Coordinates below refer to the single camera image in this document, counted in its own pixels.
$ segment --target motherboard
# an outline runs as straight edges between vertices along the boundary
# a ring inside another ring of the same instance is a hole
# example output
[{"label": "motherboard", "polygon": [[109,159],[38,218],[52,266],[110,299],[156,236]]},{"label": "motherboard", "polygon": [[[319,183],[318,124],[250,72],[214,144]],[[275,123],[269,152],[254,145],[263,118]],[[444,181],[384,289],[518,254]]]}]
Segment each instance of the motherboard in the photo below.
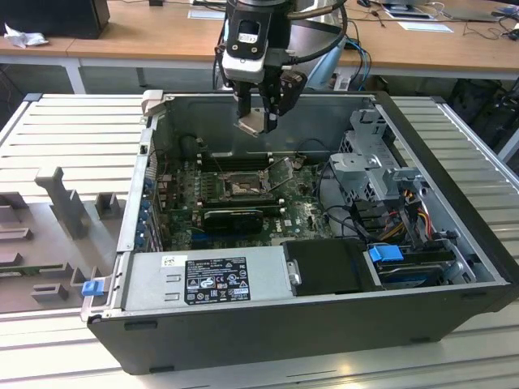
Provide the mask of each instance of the motherboard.
[{"label": "motherboard", "polygon": [[258,170],[211,162],[207,167],[185,161],[158,177],[165,250],[278,246],[332,237],[315,198],[316,165],[295,164],[292,156]]}]

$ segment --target blue cable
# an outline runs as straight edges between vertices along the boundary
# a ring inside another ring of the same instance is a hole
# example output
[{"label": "blue cable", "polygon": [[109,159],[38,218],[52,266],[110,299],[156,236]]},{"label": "blue cable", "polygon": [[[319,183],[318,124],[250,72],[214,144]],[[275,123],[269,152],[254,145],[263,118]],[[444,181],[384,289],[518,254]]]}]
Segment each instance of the blue cable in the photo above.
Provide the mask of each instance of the blue cable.
[{"label": "blue cable", "polygon": [[367,78],[367,56],[366,56],[366,52],[364,51],[364,49],[362,47],[360,47],[359,45],[357,45],[355,42],[348,40],[348,43],[350,43],[350,45],[352,45],[358,51],[358,53],[362,56],[362,61],[364,62],[364,76],[362,77],[362,82],[360,83],[360,85],[358,87],[358,90],[360,91],[362,89],[364,83],[366,82],[366,78]]}]

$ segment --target blue latch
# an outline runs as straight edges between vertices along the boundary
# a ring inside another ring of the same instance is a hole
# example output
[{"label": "blue latch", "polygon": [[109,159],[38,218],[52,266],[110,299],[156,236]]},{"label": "blue latch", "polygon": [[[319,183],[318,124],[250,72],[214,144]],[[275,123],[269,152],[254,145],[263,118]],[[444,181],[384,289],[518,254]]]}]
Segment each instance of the blue latch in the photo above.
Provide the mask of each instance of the blue latch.
[{"label": "blue latch", "polygon": [[105,282],[103,280],[86,281],[83,283],[81,294],[86,296],[102,296]]},{"label": "blue latch", "polygon": [[403,261],[404,256],[398,246],[380,245],[369,249],[369,254],[373,262]]}]

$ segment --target power supply label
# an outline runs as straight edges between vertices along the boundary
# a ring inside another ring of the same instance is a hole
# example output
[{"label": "power supply label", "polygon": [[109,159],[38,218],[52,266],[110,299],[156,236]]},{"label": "power supply label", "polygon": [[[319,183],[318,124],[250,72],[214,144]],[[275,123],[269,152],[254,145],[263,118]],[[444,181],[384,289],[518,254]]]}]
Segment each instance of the power supply label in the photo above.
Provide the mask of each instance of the power supply label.
[{"label": "power supply label", "polygon": [[186,261],[184,301],[190,305],[251,299],[245,257]]}]

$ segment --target wooden desk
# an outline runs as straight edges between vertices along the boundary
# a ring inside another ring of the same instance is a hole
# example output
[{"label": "wooden desk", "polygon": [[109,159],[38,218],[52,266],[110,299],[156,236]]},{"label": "wooden desk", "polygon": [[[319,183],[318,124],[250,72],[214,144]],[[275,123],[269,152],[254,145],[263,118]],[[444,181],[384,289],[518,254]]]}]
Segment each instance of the wooden desk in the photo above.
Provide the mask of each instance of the wooden desk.
[{"label": "wooden desk", "polygon": [[[481,0],[448,0],[448,5],[470,7],[479,10],[487,10],[489,13],[499,6],[499,3]],[[352,19],[366,17],[365,8],[356,3],[351,5],[348,16]],[[380,11],[382,19],[388,19],[385,13]],[[457,73],[475,73],[479,76],[472,78],[489,78],[491,75],[504,75],[508,73],[510,79],[519,76],[519,42],[514,42],[506,37],[499,40],[486,40],[481,36],[470,33],[463,35],[465,23],[463,22],[437,22],[445,24],[453,32],[417,32],[406,31],[400,24],[394,21],[384,21],[386,28],[380,26],[377,19],[369,15],[367,21],[357,21],[362,47],[366,49],[373,59],[373,71],[378,74],[392,73],[394,75],[410,75],[410,71],[425,71],[431,74],[451,72],[451,77],[457,77]],[[508,28],[515,24],[512,20],[503,22]],[[470,28],[491,36],[488,28],[500,28],[497,24],[470,23]],[[348,33],[355,36],[354,28],[350,24]],[[340,66],[351,66],[358,59],[356,52],[346,52],[339,62]]]},{"label": "wooden desk", "polygon": [[[448,4],[470,4],[491,11],[497,2],[446,0]],[[505,37],[486,40],[476,34],[463,36],[465,23],[439,22],[454,32],[406,31],[382,11],[386,28],[366,14],[354,0],[347,2],[348,15],[357,21],[362,46],[372,57],[373,75],[515,79],[519,76],[519,42]],[[210,69],[221,20],[188,19],[188,5],[149,7],[147,2],[109,1],[110,22],[98,40],[51,38],[50,45],[18,49],[0,44],[0,62],[61,65],[76,93],[85,93],[82,66],[158,67]],[[513,22],[504,22],[509,28]],[[471,23],[489,34],[495,24]],[[350,24],[348,33],[355,36]],[[341,78],[348,78],[359,64],[356,51],[345,51],[339,61]]]},{"label": "wooden desk", "polygon": [[109,2],[110,21],[97,40],[77,39],[68,48],[79,58],[132,58],[181,61],[214,59],[221,20],[188,19],[188,5],[148,6]]},{"label": "wooden desk", "polygon": [[50,38],[49,44],[29,46],[22,49],[13,46],[7,39],[0,39],[0,55],[28,55],[41,57],[65,56],[66,50],[72,45],[74,38]]}]

